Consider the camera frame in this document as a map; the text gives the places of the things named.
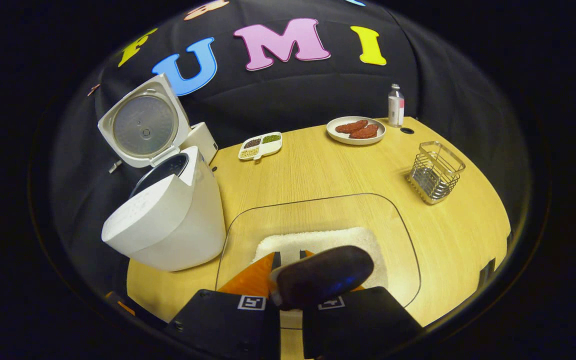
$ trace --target plate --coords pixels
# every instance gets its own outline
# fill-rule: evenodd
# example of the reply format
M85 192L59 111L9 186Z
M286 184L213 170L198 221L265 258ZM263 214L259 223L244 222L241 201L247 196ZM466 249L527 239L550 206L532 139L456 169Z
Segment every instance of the plate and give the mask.
M275 141L270 141L265 143L264 138L270 135L278 135L279 139ZM251 141L258 141L258 144L255 146L244 147L247 143ZM241 148L239 149L238 157L240 160L259 160L261 157L265 157L267 155L272 155L279 151L282 148L282 144L284 143L284 137L282 133L279 131L268 132L267 134L250 137L246 141L241 143Z
M343 132L336 132L335 128L340 125L346 125L350 123L355 123L359 120L368 120L368 125L375 124L379 126L377 129L377 136L370 137L368 139L351 139L350 134L345 134ZM380 141L384 134L386 134L386 126L384 126L381 122L370 118L370 117L363 117L363 116L343 116L338 117L334 120L330 120L329 123L326 125L326 130L332 139L335 139L338 142L342 142L344 144L349 145L369 145L374 144Z

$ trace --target letter m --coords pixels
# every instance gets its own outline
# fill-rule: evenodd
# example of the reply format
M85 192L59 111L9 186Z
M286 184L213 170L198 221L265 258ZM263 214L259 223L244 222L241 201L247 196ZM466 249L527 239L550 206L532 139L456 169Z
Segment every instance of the letter m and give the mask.
M250 57L246 69L250 71L260 70L268 68L274 63L273 59L265 55L264 48L282 62L287 62L295 43L299 48L295 57L299 60L328 59L330 51L322 46L322 41L317 34L317 24L318 21L314 18L293 18L286 25L282 35L259 24L236 30L234 35L243 39Z

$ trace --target meat patty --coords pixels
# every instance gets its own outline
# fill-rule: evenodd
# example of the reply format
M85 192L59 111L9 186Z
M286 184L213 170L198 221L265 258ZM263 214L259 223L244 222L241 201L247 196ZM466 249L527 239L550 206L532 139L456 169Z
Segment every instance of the meat patty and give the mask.
M359 129L363 129L368 125L368 120L359 120L352 123L346 123L345 125L339 125L334 130L338 133L352 134Z
M377 130L379 130L379 126L371 123L370 125L364 127L363 129L359 129L352 134L350 134L350 139L370 139L377 136Z

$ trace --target bottle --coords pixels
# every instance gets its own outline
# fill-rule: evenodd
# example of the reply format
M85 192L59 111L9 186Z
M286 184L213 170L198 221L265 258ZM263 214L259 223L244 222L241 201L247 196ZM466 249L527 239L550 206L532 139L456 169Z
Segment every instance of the bottle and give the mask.
M395 128L404 125L404 95L397 84L392 84L388 94L388 124Z

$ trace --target yellow letter i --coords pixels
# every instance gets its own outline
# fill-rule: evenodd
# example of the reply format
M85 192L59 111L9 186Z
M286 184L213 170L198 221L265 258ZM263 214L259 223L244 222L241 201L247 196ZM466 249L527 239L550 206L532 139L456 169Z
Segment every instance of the yellow letter i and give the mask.
M377 43L377 37L379 37L377 31L361 26L351 26L350 30L359 35L359 42L363 51L363 54L359 56L359 60L366 64L386 65L386 59L382 56L379 43Z

